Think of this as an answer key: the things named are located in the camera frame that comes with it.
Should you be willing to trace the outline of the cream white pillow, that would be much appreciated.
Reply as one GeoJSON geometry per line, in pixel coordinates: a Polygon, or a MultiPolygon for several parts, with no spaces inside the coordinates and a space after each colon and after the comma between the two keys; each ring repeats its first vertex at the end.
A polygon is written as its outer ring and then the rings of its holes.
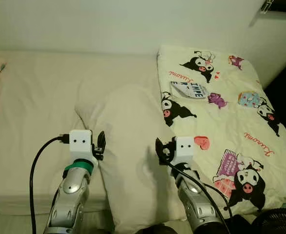
{"type": "Polygon", "coordinates": [[[156,139],[173,136],[160,113],[160,101],[141,85],[123,85],[100,94],[85,94],[75,110],[94,134],[105,134],[99,168],[114,221],[114,234],[171,220],[185,212],[168,167],[160,165],[156,139]]]}

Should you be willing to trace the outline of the cartoon print cream quilt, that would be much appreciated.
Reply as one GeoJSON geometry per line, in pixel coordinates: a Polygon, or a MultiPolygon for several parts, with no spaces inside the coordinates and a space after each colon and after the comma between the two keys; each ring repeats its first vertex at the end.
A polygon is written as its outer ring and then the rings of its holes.
{"type": "Polygon", "coordinates": [[[161,109],[192,137],[199,173],[224,210],[286,208],[286,127],[244,56],[163,45],[157,54],[161,109]]]}

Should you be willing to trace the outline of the cream bed sheet mattress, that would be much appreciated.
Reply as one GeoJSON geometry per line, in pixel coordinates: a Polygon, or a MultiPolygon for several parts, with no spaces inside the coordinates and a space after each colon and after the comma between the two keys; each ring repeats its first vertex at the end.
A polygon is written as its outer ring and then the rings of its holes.
{"type": "MultiPolygon", "coordinates": [[[[30,213],[35,153],[52,137],[87,129],[75,110],[81,96],[141,85],[159,99],[165,122],[157,58],[15,51],[0,51],[0,58],[0,214],[30,213]]],[[[89,210],[110,210],[99,167],[90,192],[89,210]]]]}

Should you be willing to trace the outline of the black round fan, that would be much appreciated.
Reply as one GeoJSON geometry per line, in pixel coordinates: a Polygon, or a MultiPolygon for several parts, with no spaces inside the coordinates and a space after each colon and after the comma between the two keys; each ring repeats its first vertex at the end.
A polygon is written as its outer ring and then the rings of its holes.
{"type": "Polygon", "coordinates": [[[286,208],[266,210],[251,225],[255,234],[286,234],[286,208]]]}

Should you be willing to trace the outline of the metal window latch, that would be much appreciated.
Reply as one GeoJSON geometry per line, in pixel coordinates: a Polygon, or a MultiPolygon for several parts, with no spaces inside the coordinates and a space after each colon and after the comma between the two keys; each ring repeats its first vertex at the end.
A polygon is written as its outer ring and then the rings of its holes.
{"type": "Polygon", "coordinates": [[[259,8],[259,13],[266,14],[270,10],[270,7],[273,5],[274,1],[275,0],[265,0],[262,6],[259,8]]]}

